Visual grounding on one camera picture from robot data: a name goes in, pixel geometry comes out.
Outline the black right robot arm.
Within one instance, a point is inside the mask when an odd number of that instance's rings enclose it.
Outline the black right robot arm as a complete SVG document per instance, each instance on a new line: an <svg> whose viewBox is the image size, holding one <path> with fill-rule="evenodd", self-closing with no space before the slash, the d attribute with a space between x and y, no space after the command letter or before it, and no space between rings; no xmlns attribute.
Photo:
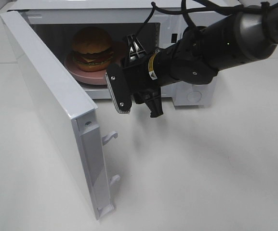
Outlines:
<svg viewBox="0 0 278 231"><path fill-rule="evenodd" d="M158 117L162 86L209 84L221 70L270 57L277 45L278 3L262 2L258 14L238 12L207 27L188 27L175 44L123 65L127 85L117 110L128 113L132 103L144 103Z"/></svg>

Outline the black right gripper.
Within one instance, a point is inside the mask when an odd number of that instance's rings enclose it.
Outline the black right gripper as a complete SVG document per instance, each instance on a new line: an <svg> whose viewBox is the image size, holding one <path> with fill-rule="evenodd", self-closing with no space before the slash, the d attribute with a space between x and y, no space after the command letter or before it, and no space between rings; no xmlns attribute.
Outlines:
<svg viewBox="0 0 278 231"><path fill-rule="evenodd" d="M127 35L128 65L122 66L131 97L137 104L146 104L150 117L163 115L161 100L161 76L157 73L158 53L146 56L146 51L135 34Z"/></svg>

